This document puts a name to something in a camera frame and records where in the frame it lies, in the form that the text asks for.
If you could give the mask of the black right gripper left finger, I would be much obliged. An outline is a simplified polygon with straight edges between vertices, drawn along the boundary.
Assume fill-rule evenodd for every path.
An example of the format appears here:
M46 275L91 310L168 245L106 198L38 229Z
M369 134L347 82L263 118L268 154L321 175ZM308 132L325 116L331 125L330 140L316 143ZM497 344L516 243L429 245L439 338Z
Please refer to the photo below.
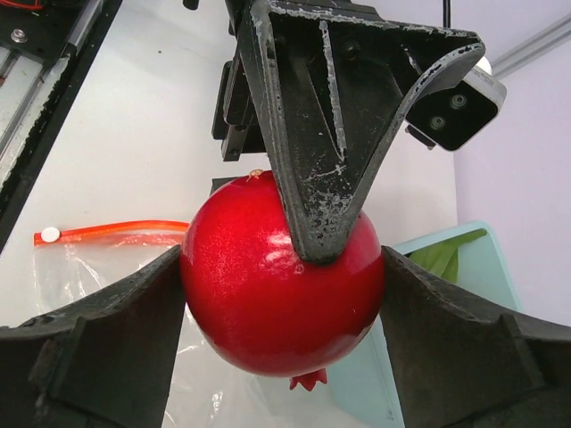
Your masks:
M159 427L185 312L179 248L1 329L3 427Z

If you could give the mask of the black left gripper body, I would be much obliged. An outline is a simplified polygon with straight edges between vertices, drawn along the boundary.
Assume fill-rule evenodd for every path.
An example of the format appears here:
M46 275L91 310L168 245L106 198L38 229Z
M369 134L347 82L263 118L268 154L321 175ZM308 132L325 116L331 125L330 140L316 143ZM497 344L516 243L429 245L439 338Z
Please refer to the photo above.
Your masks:
M226 1L228 32L236 38L236 50L233 59L226 62L222 69L211 128L212 137L221 141L223 161L238 161L242 154L266 152L244 71L238 36L250 4L251 1Z

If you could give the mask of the green fake leafy vegetable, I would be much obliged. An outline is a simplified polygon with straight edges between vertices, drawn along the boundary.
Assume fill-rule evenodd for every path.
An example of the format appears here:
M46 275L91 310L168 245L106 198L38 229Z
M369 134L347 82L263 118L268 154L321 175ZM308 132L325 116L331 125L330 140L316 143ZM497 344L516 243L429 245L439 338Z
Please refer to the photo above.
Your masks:
M432 275L455 284L459 273L459 248L486 235L487 231L479 228L413 251L409 259Z

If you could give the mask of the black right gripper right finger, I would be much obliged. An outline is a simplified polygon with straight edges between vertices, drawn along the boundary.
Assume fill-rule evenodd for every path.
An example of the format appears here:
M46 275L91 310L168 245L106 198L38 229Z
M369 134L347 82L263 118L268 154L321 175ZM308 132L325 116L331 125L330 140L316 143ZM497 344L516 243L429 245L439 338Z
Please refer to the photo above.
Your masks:
M408 427L568 427L570 329L382 250L386 346Z

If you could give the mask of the clear zip top bag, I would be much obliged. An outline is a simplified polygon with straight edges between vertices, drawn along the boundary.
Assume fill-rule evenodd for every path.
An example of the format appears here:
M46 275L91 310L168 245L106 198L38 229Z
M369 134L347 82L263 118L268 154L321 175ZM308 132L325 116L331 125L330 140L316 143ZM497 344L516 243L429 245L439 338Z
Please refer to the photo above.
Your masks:
M184 303L186 224L138 220L34 235L38 306L69 327L35 427L332 427L326 386L289 391L218 360Z

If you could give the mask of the red fake apple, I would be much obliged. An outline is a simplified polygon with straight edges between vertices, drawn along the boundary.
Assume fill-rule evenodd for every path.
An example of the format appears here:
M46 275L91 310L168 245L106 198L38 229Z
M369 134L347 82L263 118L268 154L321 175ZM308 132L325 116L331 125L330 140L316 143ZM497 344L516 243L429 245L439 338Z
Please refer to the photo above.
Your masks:
M365 214L334 263L305 262L274 177L261 169L209 197L186 232L179 265L187 306L220 357L307 391L362 341L385 292L381 245Z

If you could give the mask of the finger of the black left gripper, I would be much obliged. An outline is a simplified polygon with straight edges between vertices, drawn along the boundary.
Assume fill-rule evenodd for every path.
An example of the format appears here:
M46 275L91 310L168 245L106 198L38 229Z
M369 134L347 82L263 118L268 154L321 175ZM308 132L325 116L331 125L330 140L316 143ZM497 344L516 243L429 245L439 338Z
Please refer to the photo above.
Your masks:
M248 1L236 37L294 248L313 263L343 252L414 103L485 51L474 32L345 1Z

